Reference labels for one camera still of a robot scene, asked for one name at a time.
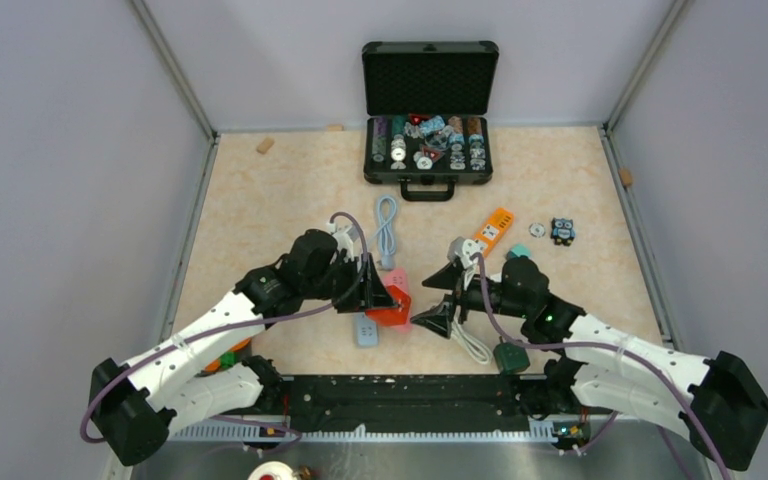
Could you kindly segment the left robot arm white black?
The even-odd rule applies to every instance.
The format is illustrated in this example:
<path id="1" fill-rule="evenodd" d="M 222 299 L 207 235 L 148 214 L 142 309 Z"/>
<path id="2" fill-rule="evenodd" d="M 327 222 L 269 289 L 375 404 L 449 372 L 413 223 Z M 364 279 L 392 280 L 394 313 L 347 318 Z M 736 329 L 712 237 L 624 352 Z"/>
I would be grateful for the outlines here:
<path id="1" fill-rule="evenodd" d="M 216 373 L 206 368 L 236 345 L 282 321 L 306 317 L 302 304 L 323 300 L 337 313 L 390 309 L 397 301 L 379 278 L 371 254 L 353 250 L 350 228 L 309 229 L 278 260 L 249 271 L 205 314 L 148 351 L 92 371 L 84 441 L 94 425 L 124 466 L 154 455 L 177 431 L 214 415 L 279 404 L 280 377 L 261 357 Z"/>

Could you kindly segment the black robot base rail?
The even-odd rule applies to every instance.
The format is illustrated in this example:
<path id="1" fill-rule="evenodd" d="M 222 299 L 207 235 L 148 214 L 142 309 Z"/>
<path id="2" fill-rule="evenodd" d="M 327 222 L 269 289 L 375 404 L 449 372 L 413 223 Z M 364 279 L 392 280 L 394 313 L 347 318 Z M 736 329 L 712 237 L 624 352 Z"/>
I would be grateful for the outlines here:
<path id="1" fill-rule="evenodd" d="M 541 376 L 298 375 L 268 387 L 246 417 L 273 415 L 304 433 L 524 432 L 554 415 L 585 412 Z"/>

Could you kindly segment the red cube socket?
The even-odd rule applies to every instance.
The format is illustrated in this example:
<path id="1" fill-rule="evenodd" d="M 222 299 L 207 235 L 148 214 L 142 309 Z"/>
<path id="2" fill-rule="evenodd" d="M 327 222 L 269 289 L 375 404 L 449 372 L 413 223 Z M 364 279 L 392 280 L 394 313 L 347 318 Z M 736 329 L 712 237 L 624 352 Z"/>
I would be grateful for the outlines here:
<path id="1" fill-rule="evenodd" d="M 365 315 L 373 322 L 383 327 L 401 327 L 410 322 L 412 298 L 410 294 L 397 285 L 388 285 L 387 292 L 396 302 L 394 307 L 368 310 Z"/>

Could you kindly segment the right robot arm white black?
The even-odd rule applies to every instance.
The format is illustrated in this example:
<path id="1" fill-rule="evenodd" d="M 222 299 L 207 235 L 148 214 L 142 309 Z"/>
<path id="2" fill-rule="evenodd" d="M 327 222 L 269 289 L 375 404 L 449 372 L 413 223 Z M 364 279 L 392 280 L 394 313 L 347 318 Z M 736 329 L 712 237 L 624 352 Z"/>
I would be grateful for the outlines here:
<path id="1" fill-rule="evenodd" d="M 493 278 L 482 267 L 475 254 L 425 280 L 448 293 L 412 324 L 450 338 L 472 311 L 493 325 L 517 318 L 522 337 L 503 333 L 504 340 L 559 356 L 546 372 L 554 409 L 632 415 L 682 437 L 726 470 L 748 470 L 768 426 L 768 396 L 743 359 L 726 351 L 713 358 L 684 353 L 619 330 L 553 294 L 528 257 L 506 260 Z"/>

